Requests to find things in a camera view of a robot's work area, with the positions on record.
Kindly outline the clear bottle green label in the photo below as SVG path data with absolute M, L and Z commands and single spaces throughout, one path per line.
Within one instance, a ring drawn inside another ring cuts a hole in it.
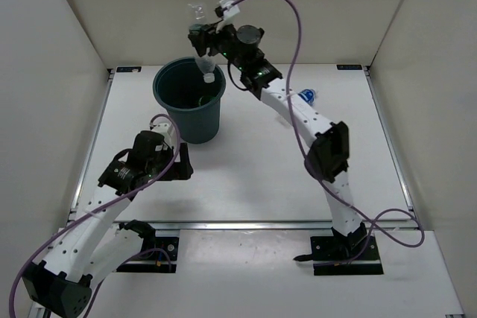
M 201 25 L 208 23 L 206 6 L 201 2 L 192 2 L 188 4 L 189 9 L 189 30 L 197 30 Z M 195 63 L 203 74 L 205 83 L 213 83 L 215 81 L 215 61 L 207 54 L 196 55 Z

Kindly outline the green plastic soda bottle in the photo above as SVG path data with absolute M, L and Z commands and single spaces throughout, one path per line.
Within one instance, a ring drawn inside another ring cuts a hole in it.
M 198 107 L 212 106 L 218 100 L 219 100 L 219 98 L 217 98 L 216 96 L 202 95 L 198 98 L 197 105 L 198 105 Z

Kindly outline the clear bottle blue label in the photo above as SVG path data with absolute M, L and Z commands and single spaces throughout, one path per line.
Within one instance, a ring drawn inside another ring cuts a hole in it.
M 314 89 L 303 89 L 298 95 L 302 98 L 309 106 L 314 106 L 317 93 Z

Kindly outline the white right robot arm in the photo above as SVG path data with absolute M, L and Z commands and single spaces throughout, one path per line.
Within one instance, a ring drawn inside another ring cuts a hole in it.
M 365 249 L 368 231 L 354 206 L 348 180 L 349 128 L 316 112 L 290 89 L 283 76 L 259 49 L 264 30 L 252 25 L 234 28 L 216 24 L 192 25 L 188 38 L 199 57 L 221 54 L 241 73 L 245 90 L 274 109 L 292 125 L 308 173 L 323 187 L 332 214 L 330 261 L 350 264 Z

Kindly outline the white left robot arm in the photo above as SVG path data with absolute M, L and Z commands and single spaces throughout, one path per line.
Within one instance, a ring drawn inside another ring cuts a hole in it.
M 188 147 L 172 125 L 137 134 L 133 146 L 118 152 L 98 178 L 78 225 L 55 239 L 39 263 L 26 267 L 22 280 L 30 298 L 59 317 L 79 317 L 107 275 L 133 256 L 155 253 L 155 231 L 139 220 L 120 225 L 113 239 L 101 243 L 137 190 L 155 181 L 188 180 L 192 173 Z

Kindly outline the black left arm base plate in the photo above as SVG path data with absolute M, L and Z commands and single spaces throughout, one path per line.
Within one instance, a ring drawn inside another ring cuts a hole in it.
M 143 243 L 140 254 L 116 270 L 117 273 L 176 273 L 180 245 L 178 231 L 156 231 L 154 242 Z

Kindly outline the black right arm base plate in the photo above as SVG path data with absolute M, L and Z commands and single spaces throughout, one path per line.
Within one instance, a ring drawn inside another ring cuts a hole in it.
M 379 276 L 384 274 L 376 238 L 364 239 L 350 252 L 333 236 L 311 236 L 315 276 Z

